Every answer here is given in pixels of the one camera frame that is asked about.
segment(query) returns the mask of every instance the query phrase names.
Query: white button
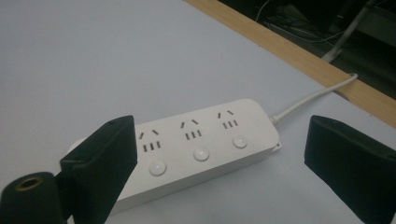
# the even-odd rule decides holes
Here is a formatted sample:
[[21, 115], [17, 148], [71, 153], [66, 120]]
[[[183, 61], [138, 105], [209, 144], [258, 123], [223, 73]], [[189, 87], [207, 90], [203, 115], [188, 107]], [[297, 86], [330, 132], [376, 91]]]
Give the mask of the white button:
[[237, 148], [245, 148], [248, 145], [248, 140], [244, 136], [238, 135], [233, 139], [233, 145]]
[[198, 161], [206, 161], [209, 158], [209, 151], [204, 148], [197, 148], [194, 150], [194, 158]]
[[164, 161], [152, 161], [148, 167], [148, 170], [152, 175], [163, 175], [166, 170], [166, 164]]

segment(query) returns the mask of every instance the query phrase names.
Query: power strip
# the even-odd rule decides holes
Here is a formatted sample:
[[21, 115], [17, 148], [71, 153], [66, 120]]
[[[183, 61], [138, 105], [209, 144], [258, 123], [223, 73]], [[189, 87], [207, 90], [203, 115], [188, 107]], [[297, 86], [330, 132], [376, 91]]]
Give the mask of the power strip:
[[262, 161], [281, 147], [268, 116], [248, 99], [135, 125], [135, 133], [138, 164], [112, 214]]

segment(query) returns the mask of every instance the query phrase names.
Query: white desk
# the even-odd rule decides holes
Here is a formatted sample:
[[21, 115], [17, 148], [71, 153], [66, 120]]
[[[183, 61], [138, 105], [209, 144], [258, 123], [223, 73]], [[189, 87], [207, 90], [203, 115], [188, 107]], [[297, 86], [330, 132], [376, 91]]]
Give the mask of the white desk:
[[[241, 98], [268, 114], [321, 86], [182, 1], [0, 3], [0, 189], [60, 171], [104, 122], [136, 123]], [[396, 148], [396, 130], [329, 94], [277, 128], [264, 162], [109, 218], [107, 223], [361, 223], [304, 165], [309, 118], [339, 119]]]

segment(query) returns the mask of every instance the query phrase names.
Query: electrical outlet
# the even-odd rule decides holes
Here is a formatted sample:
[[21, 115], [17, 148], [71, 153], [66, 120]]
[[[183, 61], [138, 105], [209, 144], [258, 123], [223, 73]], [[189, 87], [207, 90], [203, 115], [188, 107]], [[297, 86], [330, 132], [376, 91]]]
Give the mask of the electrical outlet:
[[252, 100], [135, 126], [137, 162], [112, 214], [262, 161], [281, 147]]

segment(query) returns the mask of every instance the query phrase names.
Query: wooden edge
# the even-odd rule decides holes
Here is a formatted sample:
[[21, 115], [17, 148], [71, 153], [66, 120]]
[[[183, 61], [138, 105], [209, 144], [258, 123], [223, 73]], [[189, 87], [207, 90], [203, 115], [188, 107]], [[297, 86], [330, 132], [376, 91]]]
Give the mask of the wooden edge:
[[[349, 77], [349, 74], [324, 62], [317, 56], [227, 7], [218, 0], [185, 1], [272, 52], [278, 58], [291, 64], [325, 87]], [[340, 89], [340, 92], [352, 104], [396, 128], [396, 101], [392, 98], [359, 80]]]

